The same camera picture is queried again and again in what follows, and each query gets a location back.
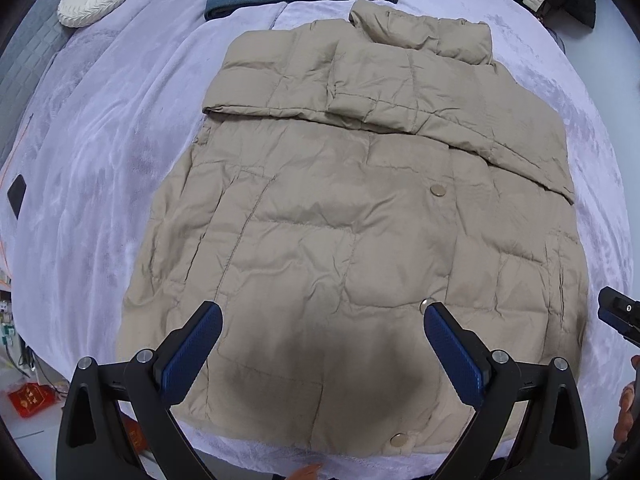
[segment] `lavender blanket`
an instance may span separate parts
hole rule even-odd
[[[246,30],[346,18],[352,4],[271,4],[205,22],[205,2],[127,0],[78,30],[36,90],[22,122],[25,134],[21,129],[7,161],[0,194],[18,173],[28,187],[19,221],[0,201],[0,267],[13,275],[15,321],[38,355],[68,378],[84,355],[114,360],[121,301],[151,197],[198,131],[204,92],[230,42]],[[628,294],[632,260],[622,181],[599,114],[545,29],[511,0],[399,0],[395,6],[489,23],[497,60],[564,119],[590,277],[578,386],[590,439],[610,434],[629,350],[598,321],[596,298],[604,285]],[[324,462],[325,478],[403,480],[433,472],[443,459],[315,456],[184,429],[208,453],[280,474]],[[603,453],[592,450],[599,460]]]

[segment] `human hand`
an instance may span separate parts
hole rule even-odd
[[[298,469],[286,480],[318,480],[318,471],[322,469],[322,464],[312,464],[302,469]]]
[[[635,355],[631,358],[631,365],[633,368],[638,368],[640,365],[640,355]],[[634,384],[630,383],[622,390],[620,396],[620,414],[618,415],[618,423],[613,429],[613,440],[616,442],[626,442],[626,438],[631,431],[631,427],[634,424],[633,415],[631,415],[631,405],[634,403],[634,397],[636,393],[634,391]]]

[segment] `snap button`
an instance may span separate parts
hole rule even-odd
[[[398,433],[391,437],[390,442],[393,447],[402,447],[404,444],[409,442],[409,437],[404,433]]]
[[[435,196],[444,196],[447,192],[447,189],[442,184],[433,184],[430,189]]]

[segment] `beige puffer jacket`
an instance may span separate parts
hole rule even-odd
[[[350,22],[248,32],[204,111],[156,193],[118,340],[129,359],[220,304],[178,418],[351,456],[450,449],[471,409],[425,338],[425,298],[490,349],[577,373],[587,270],[564,127],[492,61],[486,24],[359,0]]]

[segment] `metal screw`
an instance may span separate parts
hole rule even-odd
[[[495,362],[500,363],[501,365],[505,364],[505,362],[509,360],[509,354],[504,350],[494,350],[491,357]]]
[[[566,370],[569,367],[569,363],[567,363],[567,361],[565,361],[564,359],[562,359],[561,357],[556,357],[554,359],[554,366],[558,369],[558,370]]]
[[[83,357],[78,361],[78,368],[80,368],[81,370],[86,370],[89,366],[91,366],[92,362],[94,362],[94,360],[90,357]]]
[[[424,311],[427,310],[427,307],[431,303],[435,303],[435,300],[433,298],[427,298],[426,300],[422,300],[422,303],[420,304],[420,313],[424,314]]]
[[[154,356],[154,352],[149,350],[149,348],[145,348],[136,354],[136,361],[139,363],[148,363],[151,361],[151,358]]]

